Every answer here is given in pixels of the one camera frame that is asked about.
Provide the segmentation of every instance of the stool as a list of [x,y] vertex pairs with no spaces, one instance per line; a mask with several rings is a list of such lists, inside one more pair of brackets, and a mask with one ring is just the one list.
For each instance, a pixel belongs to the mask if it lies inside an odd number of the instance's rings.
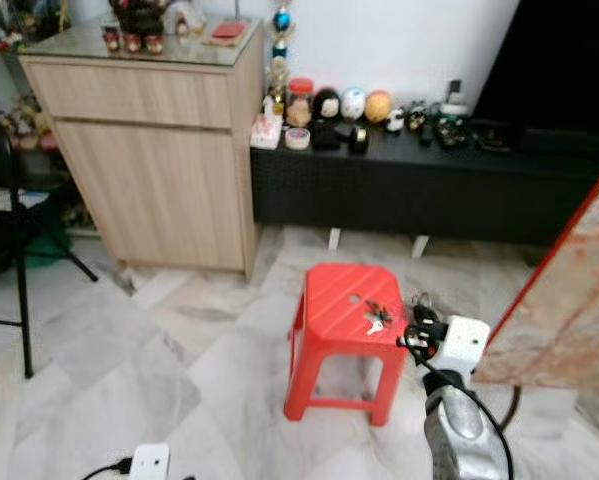
[[[367,300],[388,309],[392,322],[368,335],[372,327]],[[306,274],[290,337],[290,382],[284,413],[299,421],[308,406],[350,408],[371,412],[371,424],[385,425],[406,360],[397,348],[407,321],[395,276],[382,267],[354,264],[320,264]],[[303,331],[298,359],[295,336]],[[383,370],[374,401],[311,399],[321,363],[329,355],[378,357]]]

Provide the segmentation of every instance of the white leg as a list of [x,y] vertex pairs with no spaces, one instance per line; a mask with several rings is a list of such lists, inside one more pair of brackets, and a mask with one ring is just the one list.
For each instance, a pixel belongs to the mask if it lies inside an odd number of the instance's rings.
[[336,250],[339,246],[339,237],[341,236],[340,228],[330,229],[330,240],[328,241],[328,250]]
[[426,245],[428,245],[428,240],[430,240],[428,235],[417,235],[415,244],[412,246],[412,258],[421,258]]

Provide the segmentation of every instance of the power plug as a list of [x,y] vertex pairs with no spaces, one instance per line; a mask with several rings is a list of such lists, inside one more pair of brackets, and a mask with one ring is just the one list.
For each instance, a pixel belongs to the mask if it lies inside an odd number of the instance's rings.
[[128,480],[167,480],[170,447],[165,443],[139,445],[132,457]]

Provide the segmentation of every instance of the black tv console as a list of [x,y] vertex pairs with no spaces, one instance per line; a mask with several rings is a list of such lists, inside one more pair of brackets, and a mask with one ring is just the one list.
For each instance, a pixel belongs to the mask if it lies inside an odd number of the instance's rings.
[[420,146],[371,128],[365,154],[251,149],[262,224],[549,245],[599,177],[599,158]]

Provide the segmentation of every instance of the black cable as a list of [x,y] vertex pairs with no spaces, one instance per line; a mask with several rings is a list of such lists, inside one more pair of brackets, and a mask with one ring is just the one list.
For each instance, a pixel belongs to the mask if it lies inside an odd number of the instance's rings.
[[506,440],[506,437],[503,433],[503,430],[501,429],[501,427],[499,426],[499,423],[497,422],[497,419],[494,417],[494,415],[490,412],[490,410],[488,410],[488,407],[486,407],[484,405],[484,403],[479,400],[479,398],[472,392],[470,392],[469,390],[467,390],[466,388],[464,388],[461,385],[458,385],[454,380],[452,380],[448,375],[446,375],[445,373],[443,373],[442,371],[438,370],[437,368],[433,367],[432,365],[430,365],[430,363],[428,363],[427,360],[424,360],[424,358],[421,356],[421,354],[415,350],[409,343],[408,343],[408,331],[412,328],[412,326],[409,326],[408,328],[406,328],[406,332],[404,335],[404,343],[405,343],[405,347],[408,349],[408,351],[410,352],[410,354],[415,357],[415,359],[421,363],[424,367],[426,367],[428,370],[430,370],[431,372],[439,375],[441,378],[443,378],[446,382],[448,382],[449,385],[455,387],[457,390],[463,392],[465,395],[467,395],[468,397],[470,397],[470,399],[472,399],[473,402],[475,402],[477,404],[477,406],[481,409],[481,411],[486,415],[486,417],[488,417],[488,420],[490,420],[490,423],[492,423],[492,426],[495,429],[495,432],[497,432],[497,436],[499,437],[499,439],[501,440],[501,444],[503,445],[503,449],[504,452],[506,453],[506,463],[508,464],[508,480],[514,480],[515,478],[515,473],[514,473],[514,465],[512,463],[512,453],[510,452],[510,447],[508,446],[508,441]]
[[122,475],[128,475],[130,473],[130,465],[131,464],[132,464],[132,457],[125,457],[125,458],[122,458],[117,463],[113,463],[112,465],[108,465],[107,467],[98,468],[94,472],[91,472],[88,475],[86,475],[85,477],[83,477],[82,480],[88,480],[96,475],[99,475],[100,473],[103,473],[103,472],[106,472],[109,470],[114,470],[116,472],[119,472]]
[[508,407],[508,411],[506,412],[506,416],[503,417],[503,420],[499,422],[501,426],[501,431],[505,431],[510,422],[517,413],[517,408],[519,407],[519,400],[521,399],[521,387],[519,385],[515,385],[515,388],[512,392],[512,400],[510,401],[510,406]]

